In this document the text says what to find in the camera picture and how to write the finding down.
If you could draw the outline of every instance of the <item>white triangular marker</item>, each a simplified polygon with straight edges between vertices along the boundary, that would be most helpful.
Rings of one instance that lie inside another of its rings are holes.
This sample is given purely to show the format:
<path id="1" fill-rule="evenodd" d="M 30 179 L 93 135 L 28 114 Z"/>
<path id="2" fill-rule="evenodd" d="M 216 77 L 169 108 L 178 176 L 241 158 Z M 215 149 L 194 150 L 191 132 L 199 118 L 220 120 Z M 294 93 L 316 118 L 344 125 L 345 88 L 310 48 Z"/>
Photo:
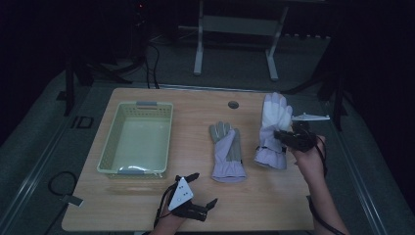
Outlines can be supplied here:
<path id="1" fill-rule="evenodd" d="M 174 192 L 173 198 L 171 199 L 168 209 L 173 211 L 175 208 L 186 203 L 193 198 L 193 192 L 186 182 L 184 177 L 181 177 L 179 184 L 177 185 L 176 191 Z"/>

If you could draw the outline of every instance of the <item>work glove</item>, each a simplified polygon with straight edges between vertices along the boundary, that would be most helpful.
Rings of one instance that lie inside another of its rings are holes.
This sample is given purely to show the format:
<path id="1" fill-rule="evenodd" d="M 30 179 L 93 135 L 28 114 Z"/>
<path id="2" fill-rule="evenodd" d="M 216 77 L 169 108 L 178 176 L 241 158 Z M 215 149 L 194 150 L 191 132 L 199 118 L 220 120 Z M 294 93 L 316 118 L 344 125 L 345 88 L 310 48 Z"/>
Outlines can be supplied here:
<path id="1" fill-rule="evenodd" d="M 235 183 L 247 178 L 241 160 L 239 129 L 218 122 L 209 127 L 214 143 L 214 167 L 211 178 L 223 183 Z"/>
<path id="2" fill-rule="evenodd" d="M 259 146 L 255 153 L 255 162 L 263 166 L 278 169 L 287 168 L 287 158 L 281 141 L 274 137 L 274 131 L 290 127 L 293 108 L 287 106 L 287 100 L 274 92 L 266 94 L 262 107 L 262 123 L 259 130 Z"/>

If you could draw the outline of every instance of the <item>green plastic basket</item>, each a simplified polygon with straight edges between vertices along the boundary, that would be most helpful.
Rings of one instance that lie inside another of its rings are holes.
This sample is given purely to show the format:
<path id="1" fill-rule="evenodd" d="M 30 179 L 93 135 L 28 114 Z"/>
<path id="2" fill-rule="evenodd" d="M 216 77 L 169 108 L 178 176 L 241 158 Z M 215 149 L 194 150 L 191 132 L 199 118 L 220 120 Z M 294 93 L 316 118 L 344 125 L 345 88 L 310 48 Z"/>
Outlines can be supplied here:
<path id="1" fill-rule="evenodd" d="M 98 171 L 109 178 L 164 178 L 172 114 L 167 102 L 119 103 Z"/>

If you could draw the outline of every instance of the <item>white metal table leg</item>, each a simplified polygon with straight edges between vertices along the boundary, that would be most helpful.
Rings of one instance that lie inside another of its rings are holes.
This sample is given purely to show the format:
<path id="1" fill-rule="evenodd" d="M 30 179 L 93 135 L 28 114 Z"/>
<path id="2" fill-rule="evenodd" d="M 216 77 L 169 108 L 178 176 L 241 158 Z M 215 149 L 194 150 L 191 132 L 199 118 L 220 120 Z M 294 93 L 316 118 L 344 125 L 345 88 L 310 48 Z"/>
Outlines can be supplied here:
<path id="1" fill-rule="evenodd" d="M 196 49 L 194 75 L 202 74 L 202 61 L 204 59 L 204 1 L 199 1 L 199 27 L 198 27 L 198 48 Z"/>
<path id="2" fill-rule="evenodd" d="M 281 31 L 283 29 L 284 20 L 287 17 L 287 12 L 288 12 L 288 7 L 285 7 L 281 15 L 280 21 L 278 22 L 278 25 L 275 29 L 275 34 L 274 34 L 274 38 L 272 41 L 272 45 L 269 49 L 265 50 L 266 62 L 268 63 L 269 76 L 271 80 L 278 79 L 278 73 L 277 73 L 277 69 L 275 67 L 275 61 L 274 61 L 274 53 L 277 47 L 278 39 L 281 36 Z"/>

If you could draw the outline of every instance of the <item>person's right hand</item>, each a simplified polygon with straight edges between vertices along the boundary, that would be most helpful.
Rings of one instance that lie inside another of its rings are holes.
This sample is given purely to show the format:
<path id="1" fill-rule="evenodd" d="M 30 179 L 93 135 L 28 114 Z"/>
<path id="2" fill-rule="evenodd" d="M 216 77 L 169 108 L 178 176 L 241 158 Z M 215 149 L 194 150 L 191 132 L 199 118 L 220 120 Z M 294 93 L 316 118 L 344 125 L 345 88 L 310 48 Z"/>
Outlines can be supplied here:
<path id="1" fill-rule="evenodd" d="M 321 153 L 323 153 L 323 158 L 326 158 L 326 153 L 324 152 L 325 137 L 318 137 L 317 147 L 321 150 Z M 324 165 L 316 148 L 312 148 L 305 153 L 293 148 L 288 148 L 288 151 L 293 153 L 301 174 L 308 184 L 315 182 L 315 180 L 324 180 Z"/>

